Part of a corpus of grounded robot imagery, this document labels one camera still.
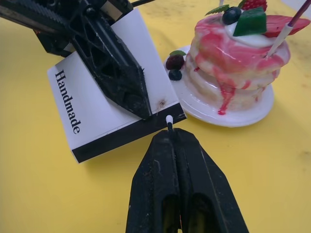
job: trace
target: white plate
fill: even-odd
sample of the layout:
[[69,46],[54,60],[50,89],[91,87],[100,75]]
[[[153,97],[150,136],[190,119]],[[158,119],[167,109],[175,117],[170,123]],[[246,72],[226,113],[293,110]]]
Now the white plate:
[[[188,53],[190,46],[178,50]],[[271,85],[262,93],[262,99],[253,108],[244,111],[228,111],[225,115],[218,114],[218,109],[199,100],[185,85],[183,78],[180,81],[171,81],[183,109],[190,115],[210,124],[226,127],[242,127],[252,125],[264,119],[271,111],[274,103],[274,93]]]

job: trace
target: white cap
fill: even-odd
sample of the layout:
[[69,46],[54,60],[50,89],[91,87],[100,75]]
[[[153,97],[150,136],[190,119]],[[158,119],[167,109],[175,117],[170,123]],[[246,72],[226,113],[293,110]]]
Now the white cap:
[[172,123],[173,124],[173,117],[171,115],[166,116],[166,124]]

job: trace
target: green leaf garnish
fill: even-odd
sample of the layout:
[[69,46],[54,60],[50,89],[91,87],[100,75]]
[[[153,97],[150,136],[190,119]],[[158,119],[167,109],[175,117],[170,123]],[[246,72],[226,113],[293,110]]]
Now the green leaf garnish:
[[242,8],[246,1],[247,1],[247,0],[242,0],[242,1],[240,2],[240,4],[238,5],[238,7],[239,7],[239,8]]
[[214,14],[214,13],[220,13],[220,12],[226,11],[226,10],[228,10],[228,9],[229,9],[229,4],[223,5],[223,6],[219,6],[219,7],[215,8],[215,9],[213,9],[213,10],[207,12],[207,13],[206,13],[206,16],[207,16],[207,15],[210,15],[210,14]]
[[170,53],[170,56],[173,56],[173,55],[182,55],[182,56],[185,56],[187,55],[185,52],[181,51],[181,50],[175,50],[173,52]]

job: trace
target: yellow tablecloth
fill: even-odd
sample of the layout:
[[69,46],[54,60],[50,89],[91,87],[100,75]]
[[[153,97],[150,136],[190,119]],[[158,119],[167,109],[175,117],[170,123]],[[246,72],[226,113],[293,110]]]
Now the yellow tablecloth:
[[[268,14],[294,15],[280,0],[268,2]],[[196,22],[217,5],[141,6],[162,60],[189,44]],[[236,129],[193,117],[176,124],[193,132],[225,173],[252,233],[311,232],[310,36],[311,26],[288,38],[292,59],[273,84],[266,119]],[[46,73],[60,60],[31,30],[0,19],[0,232],[123,233],[132,177],[152,135],[78,165]]]

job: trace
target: black stripe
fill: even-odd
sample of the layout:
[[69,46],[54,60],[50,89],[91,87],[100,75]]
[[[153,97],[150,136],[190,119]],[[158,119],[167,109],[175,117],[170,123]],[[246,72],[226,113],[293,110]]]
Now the black stripe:
[[147,120],[137,121],[129,126],[73,149],[72,152],[79,163],[84,162],[88,159],[94,158],[95,156],[106,153],[129,142],[133,142],[141,137],[166,128],[167,125],[165,118],[167,115],[172,115],[174,123],[186,119],[186,115],[178,103],[153,114]]

